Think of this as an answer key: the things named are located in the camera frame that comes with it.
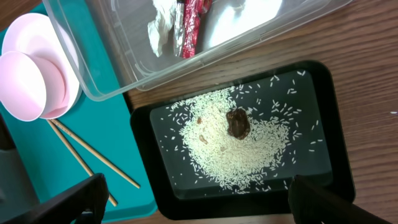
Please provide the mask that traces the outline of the wooden chopstick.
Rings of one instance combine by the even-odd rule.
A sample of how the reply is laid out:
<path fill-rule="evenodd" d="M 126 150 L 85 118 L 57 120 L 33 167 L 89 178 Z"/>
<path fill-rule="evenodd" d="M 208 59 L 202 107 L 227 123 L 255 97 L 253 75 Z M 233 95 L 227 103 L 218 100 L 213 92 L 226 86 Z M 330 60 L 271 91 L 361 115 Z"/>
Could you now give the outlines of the wooden chopstick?
<path fill-rule="evenodd" d="M 118 175 L 120 175 L 123 179 L 127 180 L 130 184 L 139 189 L 141 186 L 134 181 L 131 177 L 129 177 L 125 172 L 115 166 L 111 161 L 105 158 L 102 154 L 92 148 L 89 144 L 87 144 L 84 140 L 82 140 L 79 136 L 69 130 L 65 125 L 59 122 L 56 119 L 50 119 L 49 121 L 53 122 L 53 124 L 60 130 L 62 130 L 65 134 L 69 135 L 72 139 L 74 139 L 79 145 L 83 146 L 88 152 L 94 155 L 97 159 L 99 159 L 102 163 L 107 165 L 110 169 L 115 171 Z"/>
<path fill-rule="evenodd" d="M 53 124 L 51 121 L 47 121 L 47 123 L 50 125 L 50 127 L 53 129 L 54 133 L 58 136 L 58 138 L 63 142 L 65 147 L 69 150 L 69 152 L 73 155 L 73 157 L 78 161 L 78 163 L 82 166 L 82 168 L 85 170 L 85 172 L 89 176 L 93 176 L 94 173 L 90 169 L 90 167 L 86 164 L 86 162 L 81 158 L 79 153 L 76 152 L 76 150 L 73 148 L 73 146 L 68 142 L 66 137 L 60 132 L 60 130 Z"/>

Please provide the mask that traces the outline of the rice and food scraps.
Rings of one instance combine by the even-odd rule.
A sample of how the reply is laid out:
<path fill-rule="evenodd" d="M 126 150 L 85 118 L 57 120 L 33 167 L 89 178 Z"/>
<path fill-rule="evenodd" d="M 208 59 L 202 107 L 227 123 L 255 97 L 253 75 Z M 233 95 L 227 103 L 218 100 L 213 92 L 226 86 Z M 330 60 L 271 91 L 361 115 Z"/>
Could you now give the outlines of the rice and food scraps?
<path fill-rule="evenodd" d="M 179 198 L 286 189 L 297 174 L 330 179 L 315 87 L 306 70 L 161 106 L 150 121 Z"/>

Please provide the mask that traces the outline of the red snack wrapper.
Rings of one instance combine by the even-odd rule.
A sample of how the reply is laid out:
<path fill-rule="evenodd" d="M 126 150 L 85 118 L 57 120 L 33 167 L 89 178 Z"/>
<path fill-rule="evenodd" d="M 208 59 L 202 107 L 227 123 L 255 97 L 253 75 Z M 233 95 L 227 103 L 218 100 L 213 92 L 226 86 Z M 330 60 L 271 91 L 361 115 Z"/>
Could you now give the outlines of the red snack wrapper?
<path fill-rule="evenodd" d="M 209 11 L 212 2 L 212 0 L 185 0 L 185 39 L 182 49 L 182 58 L 190 58 L 195 55 L 201 16 Z"/>

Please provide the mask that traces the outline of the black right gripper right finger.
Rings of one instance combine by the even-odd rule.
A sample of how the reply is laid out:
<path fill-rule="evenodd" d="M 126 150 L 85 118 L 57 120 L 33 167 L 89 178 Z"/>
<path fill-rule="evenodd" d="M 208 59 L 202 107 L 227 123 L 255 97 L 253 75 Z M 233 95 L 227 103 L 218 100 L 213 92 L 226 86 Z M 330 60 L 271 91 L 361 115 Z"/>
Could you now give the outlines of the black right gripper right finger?
<path fill-rule="evenodd" d="M 296 224 L 389 224 L 301 175 L 293 178 L 288 202 Z"/>

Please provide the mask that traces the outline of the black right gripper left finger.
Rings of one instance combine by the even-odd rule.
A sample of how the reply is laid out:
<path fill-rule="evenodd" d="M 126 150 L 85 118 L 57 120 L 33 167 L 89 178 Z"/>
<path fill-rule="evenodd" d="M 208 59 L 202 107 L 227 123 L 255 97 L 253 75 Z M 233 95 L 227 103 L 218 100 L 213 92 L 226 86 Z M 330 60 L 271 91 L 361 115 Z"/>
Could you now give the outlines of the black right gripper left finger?
<path fill-rule="evenodd" d="M 5 221 L 15 223 L 94 223 L 104 218 L 109 198 L 102 173 L 94 174 L 50 200 Z"/>

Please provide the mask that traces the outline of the pink bowl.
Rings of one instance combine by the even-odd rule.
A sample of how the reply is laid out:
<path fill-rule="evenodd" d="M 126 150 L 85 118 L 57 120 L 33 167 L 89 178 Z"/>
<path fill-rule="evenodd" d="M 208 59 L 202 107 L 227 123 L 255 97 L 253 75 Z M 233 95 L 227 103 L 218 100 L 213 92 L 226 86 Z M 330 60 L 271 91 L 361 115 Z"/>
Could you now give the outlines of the pink bowl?
<path fill-rule="evenodd" d="M 17 51 L 1 56 L 1 103 L 13 117 L 36 120 L 57 109 L 64 97 L 63 76 L 52 62 Z"/>

